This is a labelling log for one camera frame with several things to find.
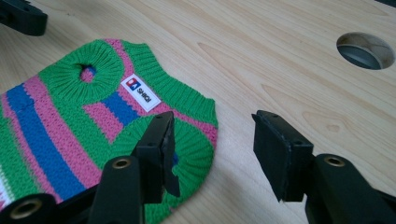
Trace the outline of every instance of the black clamp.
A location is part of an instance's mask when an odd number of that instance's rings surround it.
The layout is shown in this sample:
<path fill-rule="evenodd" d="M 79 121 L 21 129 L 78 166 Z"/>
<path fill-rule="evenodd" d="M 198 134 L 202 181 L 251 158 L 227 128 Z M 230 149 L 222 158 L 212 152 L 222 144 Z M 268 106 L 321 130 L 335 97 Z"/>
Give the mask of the black clamp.
<path fill-rule="evenodd" d="M 279 115 L 259 110 L 254 152 L 275 196 L 301 202 L 309 223 L 396 223 L 396 199 L 373 189 L 355 166 L 314 145 Z"/>
<path fill-rule="evenodd" d="M 43 35 L 47 14 L 24 0 L 0 0 L 0 23 L 25 35 Z"/>

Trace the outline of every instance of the wooden table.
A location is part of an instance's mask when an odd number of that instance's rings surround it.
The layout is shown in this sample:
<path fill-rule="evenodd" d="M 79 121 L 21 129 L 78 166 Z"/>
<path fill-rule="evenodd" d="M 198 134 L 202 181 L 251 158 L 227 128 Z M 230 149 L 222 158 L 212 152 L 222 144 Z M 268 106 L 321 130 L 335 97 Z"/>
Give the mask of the wooden table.
<path fill-rule="evenodd" d="M 219 138 L 201 189 L 165 223 L 306 223 L 278 203 L 253 153 L 252 113 L 282 116 L 314 153 L 352 161 L 396 195 L 396 64 L 368 70 L 337 51 L 346 33 L 396 49 L 396 8 L 373 0 L 34 1 L 47 32 L 0 26 L 0 93 L 96 38 L 145 42 L 172 77 L 216 100 Z"/>

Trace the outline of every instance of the knitted sweater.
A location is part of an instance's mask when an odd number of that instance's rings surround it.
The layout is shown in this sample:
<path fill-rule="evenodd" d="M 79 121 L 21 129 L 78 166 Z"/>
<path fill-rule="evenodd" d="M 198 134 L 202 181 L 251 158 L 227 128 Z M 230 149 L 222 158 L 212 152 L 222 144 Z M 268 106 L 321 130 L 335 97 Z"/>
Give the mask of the knitted sweater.
<path fill-rule="evenodd" d="M 129 155 L 152 117 L 175 114 L 181 196 L 146 206 L 158 223 L 204 181 L 216 147 L 215 102 L 168 76 L 145 44 L 95 40 L 0 96 L 0 210 L 32 193 L 62 202 Z"/>

